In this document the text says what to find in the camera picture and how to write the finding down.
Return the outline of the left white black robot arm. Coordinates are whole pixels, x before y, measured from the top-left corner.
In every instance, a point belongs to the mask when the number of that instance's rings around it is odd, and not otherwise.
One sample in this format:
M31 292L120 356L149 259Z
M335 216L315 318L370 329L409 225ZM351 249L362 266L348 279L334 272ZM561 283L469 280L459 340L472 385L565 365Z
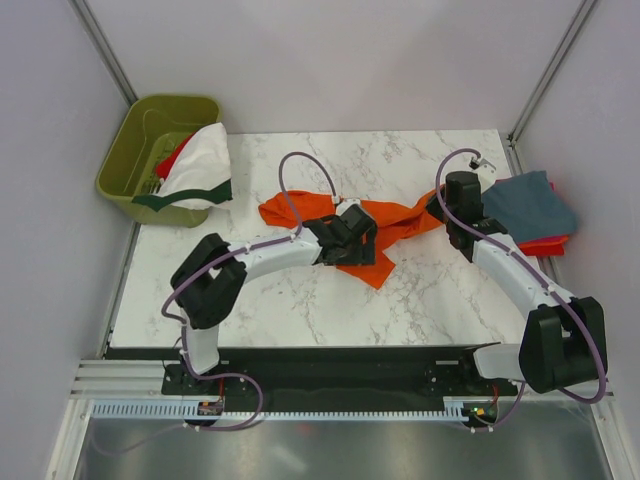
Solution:
M294 267L372 266L378 226L358 203L339 214L304 221L296 228L251 242L205 236L170 279L163 316L181 324L185 382L208 393L219 382L219 325L249 282Z

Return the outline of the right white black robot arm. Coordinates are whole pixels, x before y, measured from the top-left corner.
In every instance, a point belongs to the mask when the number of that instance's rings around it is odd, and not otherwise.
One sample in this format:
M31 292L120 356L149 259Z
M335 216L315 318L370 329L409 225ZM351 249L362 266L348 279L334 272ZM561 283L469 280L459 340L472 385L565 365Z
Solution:
M599 401L606 390L604 310L592 297L578 298L524 258L506 229L485 216L477 174L454 171L428 201L427 211L442 221L451 245L483 270L525 320L517 344L477 347L458 368L458 381L477 394L494 379L528 384L537 393L595 380Z

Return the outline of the orange t shirt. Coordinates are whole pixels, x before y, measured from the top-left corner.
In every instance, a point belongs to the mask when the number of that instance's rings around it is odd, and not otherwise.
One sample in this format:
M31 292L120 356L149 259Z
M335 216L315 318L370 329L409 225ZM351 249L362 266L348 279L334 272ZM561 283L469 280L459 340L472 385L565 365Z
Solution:
M395 268L385 251L400 240L427 233L442 225L425 210L434 190L419 198L413 207L394 202L362 200L362 207L373 216L378 225L376 235L376 262L372 266L337 266L337 269L380 289ZM334 204L329 194L303 190L288 191L303 221L334 214ZM263 221L270 226L293 228L294 213L284 194L278 193L258 207Z

